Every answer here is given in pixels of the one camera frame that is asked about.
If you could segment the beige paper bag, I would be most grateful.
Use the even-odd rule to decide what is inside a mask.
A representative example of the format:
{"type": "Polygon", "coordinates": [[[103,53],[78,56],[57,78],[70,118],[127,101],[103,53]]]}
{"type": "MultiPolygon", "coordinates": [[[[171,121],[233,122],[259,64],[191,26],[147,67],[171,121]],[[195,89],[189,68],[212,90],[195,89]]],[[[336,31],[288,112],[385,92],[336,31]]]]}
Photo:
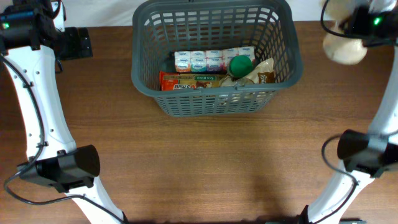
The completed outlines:
{"type": "MultiPolygon", "coordinates": [[[[354,10],[361,5],[366,5],[367,1],[358,0],[331,0],[328,2],[325,14],[335,22],[331,31],[342,34],[339,25],[348,19],[354,10]]],[[[366,56],[368,49],[363,46],[360,39],[349,39],[327,34],[323,39],[323,49],[326,56],[339,64],[356,65],[366,56]]]]}

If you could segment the grey plastic shopping basket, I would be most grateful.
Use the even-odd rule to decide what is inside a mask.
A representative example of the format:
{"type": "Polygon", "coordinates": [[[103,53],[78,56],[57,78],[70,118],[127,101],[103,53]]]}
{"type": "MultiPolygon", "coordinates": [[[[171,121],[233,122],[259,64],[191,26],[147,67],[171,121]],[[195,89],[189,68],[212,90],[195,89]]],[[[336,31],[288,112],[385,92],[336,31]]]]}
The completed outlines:
{"type": "Polygon", "coordinates": [[[132,24],[132,82],[171,116],[255,112],[303,73],[284,0],[147,1],[132,24]]]}

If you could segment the red spaghetti packet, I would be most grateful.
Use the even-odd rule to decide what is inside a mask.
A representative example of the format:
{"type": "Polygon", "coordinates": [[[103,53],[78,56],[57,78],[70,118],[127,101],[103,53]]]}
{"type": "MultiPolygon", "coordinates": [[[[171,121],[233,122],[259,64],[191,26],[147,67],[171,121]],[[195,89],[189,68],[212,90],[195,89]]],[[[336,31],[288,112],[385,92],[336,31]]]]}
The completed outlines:
{"type": "Polygon", "coordinates": [[[204,73],[159,73],[160,87],[162,91],[218,88],[220,81],[226,75],[204,73]]]}

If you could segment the tissue multipack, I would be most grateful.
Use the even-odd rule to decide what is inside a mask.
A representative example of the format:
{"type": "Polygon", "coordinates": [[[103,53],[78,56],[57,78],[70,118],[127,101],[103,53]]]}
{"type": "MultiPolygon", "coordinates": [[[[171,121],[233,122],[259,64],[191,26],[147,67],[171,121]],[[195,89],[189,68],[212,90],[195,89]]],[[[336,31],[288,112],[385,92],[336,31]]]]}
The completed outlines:
{"type": "Polygon", "coordinates": [[[237,55],[248,56],[254,61],[254,47],[174,52],[175,69],[178,73],[226,71],[226,63],[237,55]]]}

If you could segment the green lid glass jar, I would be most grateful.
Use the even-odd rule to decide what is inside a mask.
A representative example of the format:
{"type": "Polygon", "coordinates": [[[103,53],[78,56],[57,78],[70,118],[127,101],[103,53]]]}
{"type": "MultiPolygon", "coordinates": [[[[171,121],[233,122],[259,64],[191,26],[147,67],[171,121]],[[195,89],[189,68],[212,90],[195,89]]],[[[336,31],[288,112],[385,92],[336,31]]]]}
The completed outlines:
{"type": "Polygon", "coordinates": [[[252,60],[245,55],[233,57],[227,66],[227,72],[234,78],[242,78],[253,71],[252,60]]]}

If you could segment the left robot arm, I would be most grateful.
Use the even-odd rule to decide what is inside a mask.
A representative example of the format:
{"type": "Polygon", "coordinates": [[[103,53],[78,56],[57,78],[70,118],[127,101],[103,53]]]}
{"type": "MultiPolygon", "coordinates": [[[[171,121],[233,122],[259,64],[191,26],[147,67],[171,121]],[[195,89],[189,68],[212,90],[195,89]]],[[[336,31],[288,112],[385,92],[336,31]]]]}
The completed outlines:
{"type": "Polygon", "coordinates": [[[92,223],[126,223],[100,180],[92,145],[78,147],[66,124],[56,74],[64,60],[93,55],[86,28],[65,27],[61,1],[13,0],[1,14],[1,63],[12,78],[25,126],[27,161],[15,178],[52,187],[92,223]]]}

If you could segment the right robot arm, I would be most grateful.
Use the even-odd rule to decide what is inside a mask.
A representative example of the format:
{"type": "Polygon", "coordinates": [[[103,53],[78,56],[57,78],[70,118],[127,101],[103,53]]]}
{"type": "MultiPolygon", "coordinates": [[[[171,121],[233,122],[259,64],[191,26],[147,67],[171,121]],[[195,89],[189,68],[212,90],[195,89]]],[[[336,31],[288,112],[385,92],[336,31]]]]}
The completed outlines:
{"type": "MultiPolygon", "coordinates": [[[[322,1],[322,16],[335,25],[320,24],[327,35],[323,49],[330,60],[343,65],[362,61],[371,47],[397,47],[397,1],[322,1]]],[[[339,223],[345,211],[366,186],[384,172],[397,170],[397,60],[379,109],[366,133],[346,130],[327,139],[321,148],[338,141],[339,163],[325,164],[334,174],[322,194],[307,205],[297,223],[339,223]]]]}

